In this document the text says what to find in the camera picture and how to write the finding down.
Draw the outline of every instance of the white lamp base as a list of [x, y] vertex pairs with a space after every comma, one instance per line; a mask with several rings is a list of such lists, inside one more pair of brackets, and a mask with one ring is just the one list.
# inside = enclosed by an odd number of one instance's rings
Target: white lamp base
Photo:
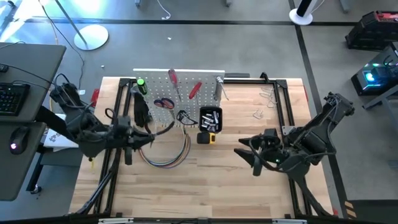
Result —
[[307, 17], [301, 17], [297, 15], [297, 9], [292, 9], [289, 13], [290, 20], [297, 25], [305, 26], [312, 22], [312, 15], [309, 14]]
[[79, 34], [75, 35], [75, 45], [81, 50], [97, 49], [104, 45], [109, 38], [106, 28], [100, 25], [86, 26], [79, 31], [86, 40], [86, 43], [84, 43]]

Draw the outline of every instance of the white pegboard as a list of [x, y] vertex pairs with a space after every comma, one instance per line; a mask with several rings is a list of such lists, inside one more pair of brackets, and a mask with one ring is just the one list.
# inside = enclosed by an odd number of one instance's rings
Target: white pegboard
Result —
[[[139, 79], [145, 80], [148, 94], [145, 99], [149, 108], [149, 113], [156, 122], [161, 124], [169, 124], [174, 120], [180, 110], [185, 110], [191, 119], [199, 122], [199, 109], [202, 106], [220, 106], [220, 100], [214, 100], [214, 94], [217, 87], [216, 77], [221, 77], [224, 80], [225, 71], [223, 70], [187, 70], [175, 69], [178, 81], [178, 90], [180, 91], [181, 101], [178, 98], [177, 91], [173, 83], [171, 83], [169, 69], [141, 69], [135, 68], [133, 75]], [[201, 88], [196, 98], [189, 100], [188, 96], [192, 88], [198, 83], [202, 82]], [[175, 104], [172, 111], [155, 106], [154, 101], [168, 98]]]

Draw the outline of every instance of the wooden tabletop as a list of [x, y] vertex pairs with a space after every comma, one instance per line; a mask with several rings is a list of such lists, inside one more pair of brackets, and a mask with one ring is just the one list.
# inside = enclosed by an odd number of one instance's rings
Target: wooden tabletop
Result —
[[[113, 108], [118, 83], [118, 77], [104, 77], [101, 84], [95, 115], [105, 124], [110, 120], [104, 110]], [[295, 124], [303, 126], [310, 121], [310, 112], [302, 80], [290, 78], [287, 83]], [[250, 166], [233, 152], [236, 147], [245, 148], [238, 143], [239, 138], [263, 133], [266, 128], [279, 130], [277, 109], [269, 108], [272, 104], [259, 95], [261, 87], [271, 90], [270, 85], [226, 84], [224, 88], [230, 100], [223, 98], [221, 101], [223, 130], [216, 135], [216, 144], [197, 144], [198, 128], [188, 128], [191, 151], [178, 167], [151, 167], [138, 153], [133, 154], [133, 165], [127, 166], [122, 154], [112, 213], [153, 218], [281, 218], [286, 213], [293, 215], [287, 176], [263, 169], [261, 176], [254, 177]], [[252, 116], [257, 109], [263, 111], [262, 119]], [[132, 105], [129, 114], [133, 117]], [[150, 159], [164, 161], [178, 154], [181, 138], [181, 129], [174, 127], [157, 136], [151, 148], [148, 145], [142, 150]], [[93, 167], [83, 158], [70, 212], [81, 208], [97, 187], [103, 156], [104, 151], [97, 156]], [[317, 200], [331, 212], [322, 164], [311, 166], [306, 179]], [[101, 208], [104, 208], [108, 188], [109, 185], [104, 191]], [[299, 188], [297, 195], [301, 211], [304, 211]]]

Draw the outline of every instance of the concrete floor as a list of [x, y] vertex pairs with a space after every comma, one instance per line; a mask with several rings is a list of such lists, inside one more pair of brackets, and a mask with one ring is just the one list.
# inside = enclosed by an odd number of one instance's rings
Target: concrete floor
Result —
[[[83, 2], [90, 2], [90, 5], [82, 5]], [[179, 20], [288, 21], [287, 14], [290, 11], [288, 0], [233, 1], [230, 8], [224, 7], [221, 1], [214, 0], [162, 2], [172, 13], [172, 19]], [[143, 0], [140, 9], [136, 9], [132, 0], [74, 0], [61, 3], [70, 16], [76, 18], [160, 20], [166, 16], [153, 0]], [[351, 12], [343, 14], [339, 1], [325, 1], [314, 12], [314, 21], [356, 22], [362, 15], [373, 10], [398, 11], [395, 0], [351, 0], [350, 4], [353, 7]], [[63, 17], [53, 1], [49, 1], [46, 9], [52, 17]], [[0, 40], [54, 44], [50, 24], [23, 23], [32, 16], [43, 15], [37, 1], [24, 0], [14, 17], [20, 18], [19, 21], [10, 23]], [[133, 68], [146, 67], [222, 69], [227, 72], [248, 72], [252, 77], [266, 72], [274, 78], [302, 78], [306, 89], [314, 90], [314, 85], [309, 84], [294, 26], [104, 26], [109, 31], [108, 43], [98, 50], [80, 51], [86, 62], [81, 83], [81, 89], [87, 92], [82, 97], [85, 101], [89, 101], [93, 90], [100, 87], [102, 77], [129, 76]], [[57, 27], [68, 40], [73, 40], [75, 32], [70, 24], [57, 24]], [[377, 53], [348, 50], [344, 36], [350, 29], [351, 27], [338, 26], [302, 27], [317, 87], [315, 93], [321, 98], [329, 91], [341, 93], [353, 101], [356, 107], [355, 115], [344, 119], [331, 135], [338, 150], [338, 164], [348, 199], [398, 199], [398, 170], [389, 167], [390, 161], [398, 160], [396, 133], [391, 126], [382, 125], [387, 119], [382, 108], [371, 111], [361, 108], [369, 98], [359, 98], [349, 80]], [[67, 74], [71, 82], [77, 83], [80, 59], [61, 35], [58, 35], [58, 39], [60, 44], [68, 47], [59, 72]], [[209, 60], [208, 54], [217, 59]], [[311, 114], [315, 116], [313, 96], [311, 91], [307, 93]], [[341, 211], [327, 159], [323, 164], [332, 205]], [[38, 196], [21, 190], [17, 200], [0, 202], [0, 220], [51, 217], [68, 212], [78, 169], [46, 167], [46, 170], [39, 180], [44, 191]]]

